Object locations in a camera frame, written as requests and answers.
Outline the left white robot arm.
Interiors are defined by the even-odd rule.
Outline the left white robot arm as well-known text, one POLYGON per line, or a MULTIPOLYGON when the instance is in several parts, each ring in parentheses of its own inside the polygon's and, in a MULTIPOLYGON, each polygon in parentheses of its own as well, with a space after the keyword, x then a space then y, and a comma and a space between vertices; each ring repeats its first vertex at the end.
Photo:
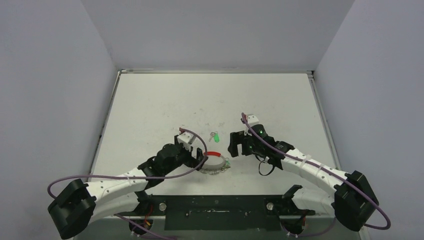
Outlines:
POLYGON ((142 196, 135 196, 127 204, 107 206, 107 203, 172 179, 170 173, 182 165, 189 167, 191 172, 199 170, 208 158, 200 148, 197 148, 196 156, 192 156, 195 139, 206 144, 198 134, 182 128, 180 134, 174 136, 174 143, 164 145, 155 156, 121 175, 90 175, 93 180, 89 182, 83 182, 83 175, 69 176, 70 183, 58 195, 52 193, 52 186, 66 179, 50 183, 47 193, 53 201, 47 210, 61 239, 67 240, 80 234, 95 217, 131 211, 144 215, 149 210, 149 201, 142 196))

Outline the large keyring with small rings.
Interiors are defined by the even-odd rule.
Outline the large keyring with small rings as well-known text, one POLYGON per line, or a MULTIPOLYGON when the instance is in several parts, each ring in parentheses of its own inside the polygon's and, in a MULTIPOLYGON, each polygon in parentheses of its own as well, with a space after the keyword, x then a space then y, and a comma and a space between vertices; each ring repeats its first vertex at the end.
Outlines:
POLYGON ((209 175, 218 175, 226 171, 223 170, 223 166, 225 164, 226 159, 230 161, 228 157, 224 156, 223 154, 217 151, 206 151, 204 152, 204 155, 212 159, 217 158, 217 160, 212 162, 207 160, 204 163, 202 169, 200 170, 201 173, 209 175))

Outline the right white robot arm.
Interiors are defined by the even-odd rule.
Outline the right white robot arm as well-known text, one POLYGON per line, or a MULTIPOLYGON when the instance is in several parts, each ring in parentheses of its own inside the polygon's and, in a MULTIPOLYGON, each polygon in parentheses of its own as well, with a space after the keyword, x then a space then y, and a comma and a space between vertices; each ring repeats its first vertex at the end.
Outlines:
POLYGON ((300 210, 333 215, 347 229, 358 232, 376 210, 379 201, 364 174, 334 169, 303 154, 292 144, 269 136, 262 124, 229 135, 228 152, 234 157, 250 156, 267 160, 280 170, 293 173, 325 192, 319 196, 305 190, 283 199, 282 207, 290 215, 300 210))

